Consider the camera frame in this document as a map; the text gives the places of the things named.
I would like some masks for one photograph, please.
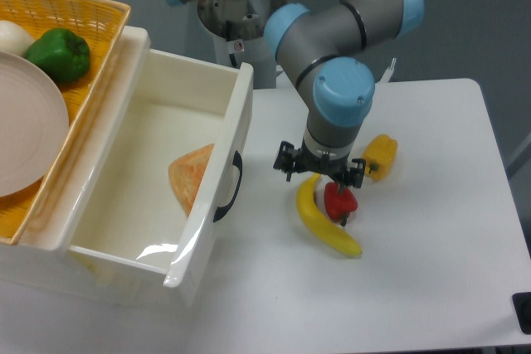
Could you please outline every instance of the black object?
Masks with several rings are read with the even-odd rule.
[[[232,205],[234,205],[234,201],[236,200],[236,196],[238,195],[238,191],[240,191],[240,184],[241,184],[241,175],[243,174],[243,161],[241,159],[241,155],[239,152],[234,153],[234,158],[232,159],[232,165],[236,166],[238,169],[238,172],[240,172],[238,176],[238,183],[236,184],[236,189],[234,190],[234,195],[232,196],[232,199],[229,203],[227,203],[225,206],[219,206],[216,209],[216,213],[214,213],[214,222],[222,219],[232,208]]]
[[[395,352],[394,354],[411,354],[411,352]],[[483,350],[481,348],[456,348],[453,350],[415,352],[415,354],[483,354]]]
[[[234,68],[238,67],[238,63],[236,62],[236,57],[234,56],[234,53],[229,54],[229,58],[231,59],[231,64]]]
[[[520,329],[526,335],[531,335],[531,292],[515,293],[513,304]]]
[[[293,173],[316,172],[329,176],[343,187],[361,188],[365,173],[365,159],[352,159],[351,167],[347,166],[347,161],[348,157],[331,162],[326,154],[322,158],[317,158],[308,150],[305,151],[304,146],[295,149],[293,144],[283,141],[280,143],[273,168],[286,173],[286,181],[291,180]]]

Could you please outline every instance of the red bell pepper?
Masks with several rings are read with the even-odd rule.
[[[358,209],[358,201],[347,187],[339,193],[339,184],[329,182],[324,186],[324,207],[330,220],[345,225],[350,213]]]

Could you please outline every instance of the orange basket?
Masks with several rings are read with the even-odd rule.
[[[80,80],[59,85],[68,108],[70,130],[49,172],[38,182],[0,197],[0,243],[15,245],[46,195],[56,170],[78,139],[95,88],[114,44],[129,18],[130,6],[110,0],[0,0],[0,20],[15,22],[34,38],[54,27],[65,27],[85,38],[90,70]]]

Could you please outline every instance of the yellow banana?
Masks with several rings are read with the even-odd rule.
[[[297,191],[297,210],[302,221],[324,243],[347,256],[359,256],[362,248],[356,240],[332,223],[315,205],[315,184],[320,175],[315,173],[300,184]]]

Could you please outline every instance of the white table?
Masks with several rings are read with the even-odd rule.
[[[531,262],[480,88],[471,80],[377,87],[353,155],[379,133],[399,142],[383,182],[355,191],[345,259],[298,219],[297,186],[274,171],[300,144],[294,90],[256,90],[235,206],[189,316],[0,282],[2,352],[383,352],[531,343],[511,295]]]

